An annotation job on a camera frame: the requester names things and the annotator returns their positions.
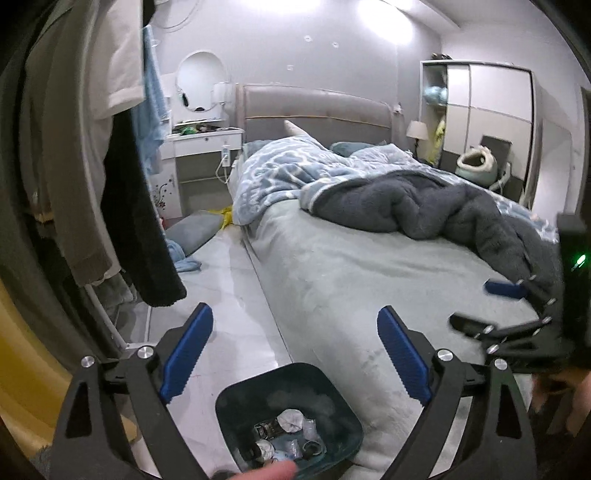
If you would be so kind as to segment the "person left hand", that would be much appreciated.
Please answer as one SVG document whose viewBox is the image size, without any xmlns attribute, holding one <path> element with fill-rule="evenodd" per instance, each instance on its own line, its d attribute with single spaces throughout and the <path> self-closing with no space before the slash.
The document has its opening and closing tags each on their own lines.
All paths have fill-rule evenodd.
<svg viewBox="0 0 591 480">
<path fill-rule="evenodd" d="M 237 474 L 232 476 L 230 480 L 293 480 L 296 475 L 297 464 L 294 461 L 286 460 Z"/>
</svg>

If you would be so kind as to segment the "person right hand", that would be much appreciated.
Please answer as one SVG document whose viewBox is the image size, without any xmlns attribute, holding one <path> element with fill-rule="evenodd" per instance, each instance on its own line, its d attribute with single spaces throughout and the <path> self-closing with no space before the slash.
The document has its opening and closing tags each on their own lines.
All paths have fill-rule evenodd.
<svg viewBox="0 0 591 480">
<path fill-rule="evenodd" d="M 536 413 L 539 413 L 547 402 L 551 391 L 544 384 L 545 380 L 553 380 L 565 383 L 569 388 L 574 389 L 572 407 L 565 421 L 567 431 L 576 437 L 584 425 L 590 413 L 590 371 L 570 367 L 560 373 L 550 375 L 534 375 L 532 377 L 532 400 L 531 406 Z"/>
</svg>

